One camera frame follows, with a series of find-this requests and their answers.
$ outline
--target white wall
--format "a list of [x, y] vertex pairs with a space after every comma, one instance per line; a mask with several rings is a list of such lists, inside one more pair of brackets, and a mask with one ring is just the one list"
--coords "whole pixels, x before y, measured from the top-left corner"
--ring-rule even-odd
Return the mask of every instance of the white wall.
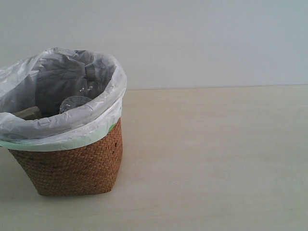
[[308, 0], [2, 0], [0, 66], [113, 54], [128, 87], [308, 84]]

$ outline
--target bin liner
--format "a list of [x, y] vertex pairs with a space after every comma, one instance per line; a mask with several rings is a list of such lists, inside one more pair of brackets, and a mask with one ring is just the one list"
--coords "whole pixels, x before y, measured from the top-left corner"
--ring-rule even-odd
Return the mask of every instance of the bin liner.
[[[0, 146], [44, 152], [94, 143], [121, 117], [126, 86], [120, 63], [98, 52], [53, 48], [0, 68]], [[91, 101], [59, 114], [71, 96]], [[13, 115], [33, 106], [42, 119]]]

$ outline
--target wooden table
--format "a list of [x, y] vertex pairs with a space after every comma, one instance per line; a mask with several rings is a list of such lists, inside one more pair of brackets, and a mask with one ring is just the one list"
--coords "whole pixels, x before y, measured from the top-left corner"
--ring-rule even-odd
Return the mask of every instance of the wooden table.
[[132, 90], [122, 118], [107, 194], [39, 196], [0, 149], [0, 230], [308, 230], [308, 86]]

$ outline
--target trash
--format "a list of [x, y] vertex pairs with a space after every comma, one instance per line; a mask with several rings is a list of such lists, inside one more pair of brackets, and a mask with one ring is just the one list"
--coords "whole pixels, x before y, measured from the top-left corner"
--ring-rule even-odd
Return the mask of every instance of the trash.
[[[126, 84], [113, 56], [90, 51], [53, 48], [0, 68], [0, 146], [58, 151], [94, 143], [121, 117]], [[59, 114], [72, 96], [91, 101]], [[14, 115], [35, 106], [41, 119]]]
[[34, 120], [42, 118], [38, 107], [30, 107], [23, 111], [13, 113], [13, 115], [24, 120]]
[[71, 96], [66, 98], [60, 105], [60, 114], [71, 110], [76, 107], [80, 107], [90, 102], [92, 99], [84, 96]]

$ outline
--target brown woven basket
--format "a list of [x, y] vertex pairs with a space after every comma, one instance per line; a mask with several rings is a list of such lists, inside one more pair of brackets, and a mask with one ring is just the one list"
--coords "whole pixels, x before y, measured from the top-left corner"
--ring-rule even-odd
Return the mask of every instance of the brown woven basket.
[[122, 159], [121, 120], [101, 140], [56, 152], [9, 150], [43, 196], [111, 191]]

